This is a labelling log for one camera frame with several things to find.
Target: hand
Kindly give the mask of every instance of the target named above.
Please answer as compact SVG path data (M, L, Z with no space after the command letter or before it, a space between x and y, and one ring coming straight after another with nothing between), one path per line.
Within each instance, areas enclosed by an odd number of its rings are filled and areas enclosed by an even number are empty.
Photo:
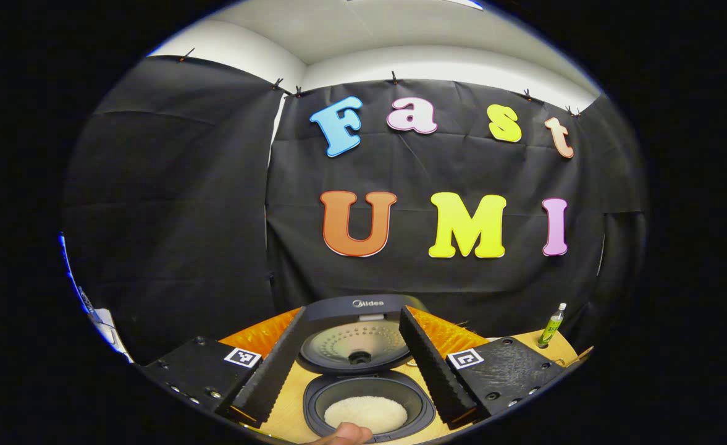
M373 436L369 428L358 427L354 423L342 422L330 436L304 445L363 445L363 443L371 440Z

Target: white rice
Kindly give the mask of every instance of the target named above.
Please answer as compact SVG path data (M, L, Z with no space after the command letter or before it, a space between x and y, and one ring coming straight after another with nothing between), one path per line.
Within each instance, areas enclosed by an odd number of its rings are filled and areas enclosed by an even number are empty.
M374 434L388 433L408 420L406 409L385 397L350 397L330 405L324 412L324 421L337 428L341 422L350 422L371 429Z

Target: bottle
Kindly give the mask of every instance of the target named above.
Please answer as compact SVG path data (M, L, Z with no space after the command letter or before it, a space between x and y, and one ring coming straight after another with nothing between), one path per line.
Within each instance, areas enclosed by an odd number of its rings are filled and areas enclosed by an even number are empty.
M558 330L558 327L561 326L564 309L566 309L566 303L563 302L558 305L558 311L553 313L550 317L550 321L547 322L547 327L544 328L544 332L542 332L542 335L539 336L539 341L537 342L541 349L547 347L547 344L550 343L550 339L553 337L553 334Z

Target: letter f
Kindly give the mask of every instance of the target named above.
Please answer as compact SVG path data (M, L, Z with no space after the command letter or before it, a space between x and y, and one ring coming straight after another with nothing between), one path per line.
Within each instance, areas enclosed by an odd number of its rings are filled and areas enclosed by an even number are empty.
M311 116L310 121L319 124L327 139L327 155L330 158L351 150L361 143L361 137L350 135L347 127L353 130L361 129L361 119L351 109L359 109L362 106L363 102L360 99L349 96ZM341 110L345 110L344 116L339 118L338 112Z

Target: white ceiling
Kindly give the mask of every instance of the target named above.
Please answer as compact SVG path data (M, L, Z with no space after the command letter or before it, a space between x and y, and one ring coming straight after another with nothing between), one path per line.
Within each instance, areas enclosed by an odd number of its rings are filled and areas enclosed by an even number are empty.
M306 65L377 48L455 46L533 62L598 93L566 57L501 12L483 6L485 11L444 0L246 0L208 19L247 28Z

